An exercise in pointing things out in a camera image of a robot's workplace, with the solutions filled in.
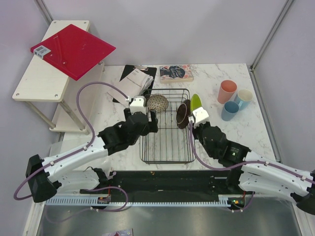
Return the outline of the pink plastic cup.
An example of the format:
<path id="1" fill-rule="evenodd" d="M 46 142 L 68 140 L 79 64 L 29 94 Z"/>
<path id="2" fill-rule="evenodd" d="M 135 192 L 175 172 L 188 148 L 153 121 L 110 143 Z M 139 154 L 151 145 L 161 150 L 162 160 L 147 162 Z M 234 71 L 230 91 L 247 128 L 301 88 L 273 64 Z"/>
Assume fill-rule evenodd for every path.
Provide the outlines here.
<path id="1" fill-rule="evenodd" d="M 224 80 L 220 84 L 218 93 L 218 102 L 224 104 L 229 101 L 230 98 L 237 90 L 237 84 L 232 80 Z"/>

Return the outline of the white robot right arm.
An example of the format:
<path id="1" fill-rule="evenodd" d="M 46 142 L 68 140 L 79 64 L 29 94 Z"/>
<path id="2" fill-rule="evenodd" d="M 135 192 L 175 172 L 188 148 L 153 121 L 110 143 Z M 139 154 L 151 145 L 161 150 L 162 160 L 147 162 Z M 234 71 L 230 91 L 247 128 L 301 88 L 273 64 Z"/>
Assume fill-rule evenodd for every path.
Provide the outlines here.
<path id="1" fill-rule="evenodd" d="M 209 122 L 199 126 L 189 124 L 189 141 L 193 152 L 196 152 L 195 140 L 222 167 L 212 167 L 195 154 L 201 165 L 212 171 L 229 172 L 225 181 L 228 192 L 235 194 L 242 190 L 272 195 L 294 203 L 308 214 L 315 213 L 314 172 L 269 160 L 246 146 L 228 140 L 217 126 L 211 126 Z"/>

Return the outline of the light blue mug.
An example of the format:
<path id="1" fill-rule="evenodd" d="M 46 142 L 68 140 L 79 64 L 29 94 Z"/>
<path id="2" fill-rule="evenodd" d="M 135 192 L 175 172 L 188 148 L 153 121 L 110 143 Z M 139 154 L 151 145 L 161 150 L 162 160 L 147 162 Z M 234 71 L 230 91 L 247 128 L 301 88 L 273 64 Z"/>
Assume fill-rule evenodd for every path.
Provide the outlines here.
<path id="1" fill-rule="evenodd" d="M 238 105 L 239 110 L 245 109 L 253 99 L 253 94 L 248 89 L 241 89 L 237 92 L 234 102 Z"/>

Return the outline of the blue-grey cup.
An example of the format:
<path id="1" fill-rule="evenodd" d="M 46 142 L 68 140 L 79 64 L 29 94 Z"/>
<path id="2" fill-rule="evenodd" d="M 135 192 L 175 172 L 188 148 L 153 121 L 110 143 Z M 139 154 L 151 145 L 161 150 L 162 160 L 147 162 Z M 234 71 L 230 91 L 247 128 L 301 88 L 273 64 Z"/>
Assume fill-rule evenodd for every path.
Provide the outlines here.
<path id="1" fill-rule="evenodd" d="M 234 101 L 228 101 L 224 104 L 221 118 L 223 121 L 230 121 L 239 111 L 239 105 Z"/>

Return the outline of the lime green plate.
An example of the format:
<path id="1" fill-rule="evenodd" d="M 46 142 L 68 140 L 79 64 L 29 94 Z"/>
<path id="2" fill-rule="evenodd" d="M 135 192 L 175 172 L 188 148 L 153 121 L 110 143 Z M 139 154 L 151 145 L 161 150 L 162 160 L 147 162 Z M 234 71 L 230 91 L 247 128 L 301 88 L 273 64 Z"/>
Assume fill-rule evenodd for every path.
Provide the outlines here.
<path id="1" fill-rule="evenodd" d="M 202 110 L 201 99 L 198 94 L 193 94 L 190 100 L 190 112 L 192 116 L 196 116 Z"/>

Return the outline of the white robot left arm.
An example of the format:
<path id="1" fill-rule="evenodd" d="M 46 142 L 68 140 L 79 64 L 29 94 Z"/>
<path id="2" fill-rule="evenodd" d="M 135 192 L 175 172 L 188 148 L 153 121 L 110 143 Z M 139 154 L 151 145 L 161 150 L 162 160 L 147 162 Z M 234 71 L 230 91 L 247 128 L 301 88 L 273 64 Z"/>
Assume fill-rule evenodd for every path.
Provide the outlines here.
<path id="1" fill-rule="evenodd" d="M 74 169 L 126 150 L 139 137 L 158 131 L 158 118 L 154 110 L 147 115 L 142 112 L 132 114 L 125 109 L 124 114 L 125 121 L 105 128 L 91 142 L 78 149 L 52 157 L 41 158 L 37 154 L 30 157 L 26 177 L 33 201 L 40 203 L 55 196 L 63 185 L 61 179 Z"/>

